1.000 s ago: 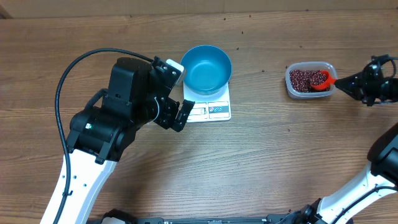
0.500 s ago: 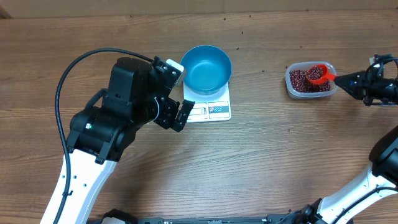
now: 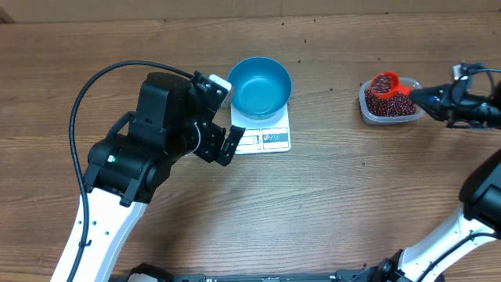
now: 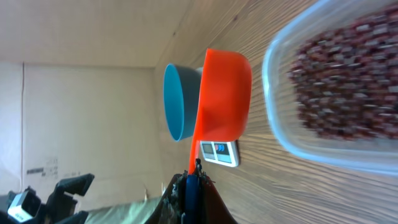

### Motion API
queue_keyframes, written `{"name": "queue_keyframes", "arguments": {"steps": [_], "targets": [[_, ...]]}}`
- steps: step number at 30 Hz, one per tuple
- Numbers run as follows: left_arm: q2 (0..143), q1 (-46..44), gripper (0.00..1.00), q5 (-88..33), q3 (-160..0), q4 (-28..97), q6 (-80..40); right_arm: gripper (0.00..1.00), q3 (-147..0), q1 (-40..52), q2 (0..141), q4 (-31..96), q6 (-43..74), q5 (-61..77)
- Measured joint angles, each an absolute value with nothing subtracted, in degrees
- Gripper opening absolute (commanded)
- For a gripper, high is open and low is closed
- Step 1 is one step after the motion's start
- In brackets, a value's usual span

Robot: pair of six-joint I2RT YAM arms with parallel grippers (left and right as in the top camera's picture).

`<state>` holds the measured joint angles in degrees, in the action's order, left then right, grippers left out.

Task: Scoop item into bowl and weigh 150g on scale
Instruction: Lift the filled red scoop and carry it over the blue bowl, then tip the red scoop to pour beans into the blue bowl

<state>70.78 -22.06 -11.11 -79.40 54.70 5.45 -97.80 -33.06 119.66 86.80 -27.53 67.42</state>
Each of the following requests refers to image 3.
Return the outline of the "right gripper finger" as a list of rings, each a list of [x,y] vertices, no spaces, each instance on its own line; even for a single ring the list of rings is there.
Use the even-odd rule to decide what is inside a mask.
[[[410,99],[436,121],[446,121],[449,119],[449,99],[431,94],[416,93],[411,93]]]
[[[414,89],[409,93],[409,99],[414,103],[437,103],[442,101],[452,88],[451,84]]]

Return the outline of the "red measuring scoop blue handle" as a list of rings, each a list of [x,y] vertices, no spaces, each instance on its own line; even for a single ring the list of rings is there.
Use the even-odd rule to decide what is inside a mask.
[[[379,99],[391,99],[397,94],[408,96],[413,88],[401,83],[395,72],[386,71],[378,74],[369,84],[370,91]]]

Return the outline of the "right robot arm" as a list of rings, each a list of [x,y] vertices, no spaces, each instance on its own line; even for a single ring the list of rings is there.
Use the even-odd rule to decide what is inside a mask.
[[[448,128],[500,127],[500,88],[489,96],[470,94],[472,77],[495,70],[458,67],[450,84],[410,91],[410,99]],[[457,209],[419,243],[397,251],[359,281],[441,281],[443,273],[475,248],[500,239],[500,153],[465,180]]]

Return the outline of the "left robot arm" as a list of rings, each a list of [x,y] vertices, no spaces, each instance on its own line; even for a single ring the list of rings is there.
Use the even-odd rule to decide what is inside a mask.
[[[231,83],[215,74],[147,75],[136,109],[89,151],[86,195],[52,280],[108,280],[128,235],[181,157],[231,162],[244,130],[221,128],[213,119],[233,93]]]

